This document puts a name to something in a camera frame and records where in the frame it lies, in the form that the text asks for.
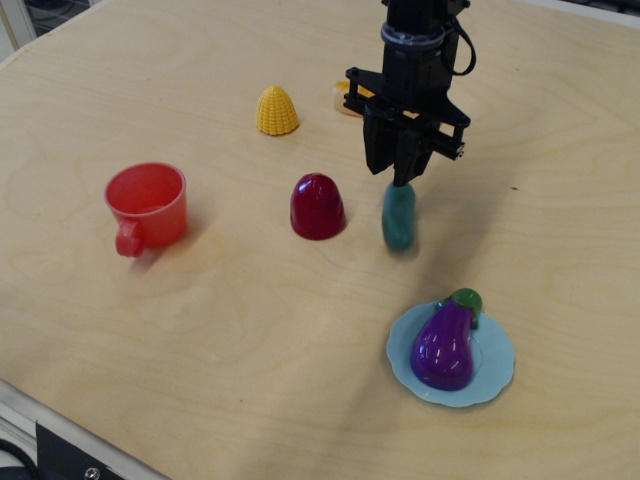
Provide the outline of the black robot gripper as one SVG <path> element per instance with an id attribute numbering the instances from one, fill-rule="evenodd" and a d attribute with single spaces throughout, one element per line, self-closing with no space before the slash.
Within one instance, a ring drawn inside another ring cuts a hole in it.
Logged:
<path id="1" fill-rule="evenodd" d="M 455 69 L 459 41 L 472 41 L 462 29 L 425 34 L 383 29 L 381 36 L 382 70 L 348 69 L 345 106 L 362 113 L 369 171 L 377 175 L 393 165 L 393 185 L 403 187 L 424 173 L 434 152 L 453 160 L 463 154 L 470 119 L 448 91 L 455 76 L 472 71 L 471 66 Z M 374 95 L 357 100 L 359 86 Z"/>

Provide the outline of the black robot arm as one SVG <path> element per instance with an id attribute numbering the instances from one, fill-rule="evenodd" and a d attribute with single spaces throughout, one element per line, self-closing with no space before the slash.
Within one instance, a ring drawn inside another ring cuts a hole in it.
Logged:
<path id="1" fill-rule="evenodd" d="M 403 187 L 422 175 L 433 153 L 455 160 L 469 117 L 448 98 L 458 44 L 468 34 L 457 20 L 467 1 L 386 2 L 379 72 L 352 67 L 346 109 L 363 117 L 366 163 L 373 174 L 393 168 Z"/>

